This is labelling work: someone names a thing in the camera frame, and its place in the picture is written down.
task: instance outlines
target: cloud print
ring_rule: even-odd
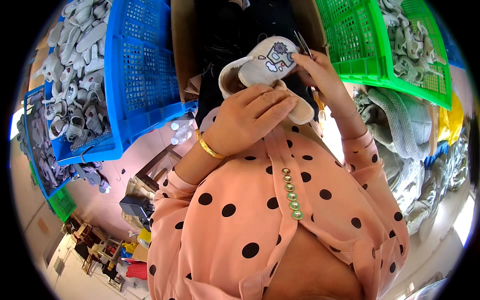
[[[267,68],[272,71],[272,72],[276,72],[277,71],[277,68],[274,64],[272,64],[271,62],[267,61],[267,63],[265,64],[265,66],[267,66]]]

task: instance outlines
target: hand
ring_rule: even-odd
[[[305,85],[317,87],[320,100],[329,107],[336,101],[350,99],[328,57],[315,50],[310,49],[310,52],[313,59],[307,55],[292,54],[297,63],[292,72],[296,72]]]
[[[223,156],[241,152],[267,135],[298,103],[286,91],[256,84],[223,101],[215,122],[202,135]]]

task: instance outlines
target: plastic water bottle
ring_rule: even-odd
[[[179,130],[179,129],[182,129],[182,128],[187,128],[188,126],[190,126],[192,124],[193,124],[193,119],[190,119],[190,120],[176,120],[176,121],[172,122],[170,127],[173,130]]]
[[[187,126],[186,128],[181,128],[175,131],[175,135],[172,137],[170,142],[172,145],[180,145],[186,142],[191,136],[193,135],[194,132],[193,126]]]

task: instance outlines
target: pink floor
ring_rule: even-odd
[[[121,217],[119,201],[125,196],[125,189],[129,178],[133,177],[143,166],[154,158],[166,146],[170,145],[173,130],[170,123],[140,137],[125,151],[118,160],[104,161],[100,171],[110,183],[110,193],[102,194],[98,187],[93,187],[85,180],[67,183],[67,189],[77,204],[75,214],[84,221],[100,226],[114,237],[124,240],[129,238],[128,230],[133,227]],[[193,136],[186,143],[178,145],[175,151],[181,156],[185,155],[195,143]],[[166,158],[162,161],[162,168],[171,168],[174,160]]]

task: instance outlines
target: scissors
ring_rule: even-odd
[[[310,59],[313,60],[312,53],[310,52],[310,49],[308,48],[307,43],[305,42],[305,40],[301,36],[300,32],[298,32],[297,30],[294,30],[293,33],[295,34],[295,38],[297,38],[297,41],[300,44],[300,50],[302,51],[302,53],[305,54],[305,55],[308,55],[310,57]],[[320,98],[318,97],[318,94],[316,93],[316,90],[313,86],[310,86],[310,88],[307,87],[307,93],[317,103],[320,102]]]

